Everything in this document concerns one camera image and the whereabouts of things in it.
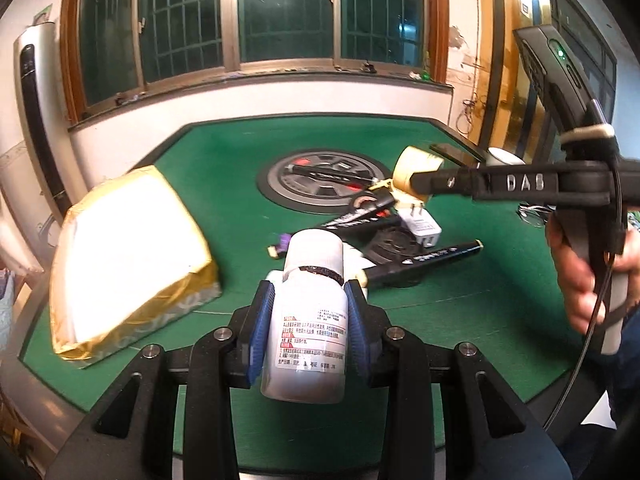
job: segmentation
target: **person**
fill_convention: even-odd
[[[591,267],[567,244],[562,228],[553,216],[546,223],[545,235],[558,272],[567,319],[575,330],[585,334],[597,300]],[[640,232],[635,228],[629,228],[625,249],[616,257],[614,270],[629,276],[622,341],[615,356],[594,358],[602,364],[611,418],[619,424],[640,392],[640,315],[635,316],[640,303]],[[596,320],[597,323],[604,320],[603,306],[600,306]],[[590,424],[581,425],[572,432],[560,449],[574,478],[579,478],[594,452],[612,433],[613,430]]]

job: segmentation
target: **hand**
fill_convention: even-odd
[[[558,285],[564,296],[564,309],[571,326],[585,334],[596,303],[595,277],[587,262],[564,240],[564,234],[554,216],[546,224],[546,243],[558,272]],[[616,256],[613,269],[629,273],[626,308],[632,309],[640,301],[640,233],[629,229],[626,234],[625,251]],[[604,320],[604,306],[600,305],[598,323]]]

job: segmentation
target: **green tabletop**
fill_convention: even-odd
[[[393,168],[407,145],[426,150],[432,142],[447,141],[430,123],[370,117],[270,118],[193,127],[156,166],[208,240],[221,269],[222,297],[83,370],[53,354],[45,309],[24,363],[61,396],[89,409],[144,345],[179,348],[228,323],[234,309],[250,302],[258,282],[271,269],[282,268],[265,247],[281,232],[327,218],[265,199],[255,186],[263,165],[296,149],[336,148]],[[372,290],[369,301],[425,342],[449,348],[461,341],[477,344],[516,393],[530,399],[567,370],[576,341],[564,319],[543,231],[521,222],[514,203],[443,196],[431,199],[428,209],[443,229],[440,245],[478,238],[484,250],[434,270],[418,286]],[[182,388],[177,452],[182,449],[184,394]],[[441,444],[442,408],[437,400],[434,405],[436,442]],[[233,390],[238,462],[249,469],[315,472],[375,464],[385,407],[386,391],[366,389],[353,369],[348,370],[345,399],[333,406],[270,400],[259,387]]]

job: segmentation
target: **white bottle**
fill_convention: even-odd
[[[347,297],[342,241],[320,229],[291,238],[276,288],[260,390],[290,402],[331,404],[344,395]]]

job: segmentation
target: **screw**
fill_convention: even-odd
[[[404,330],[402,330],[399,326],[392,326],[391,328],[386,329],[386,336],[389,339],[398,341],[399,339],[404,338]]]
[[[458,351],[465,357],[471,357],[478,353],[478,347],[473,343],[460,343]]]
[[[228,326],[223,326],[216,329],[213,333],[213,337],[218,341],[226,341],[227,339],[230,339],[233,334],[233,331]]]
[[[142,349],[142,355],[147,359],[153,359],[160,353],[160,345],[147,345]]]

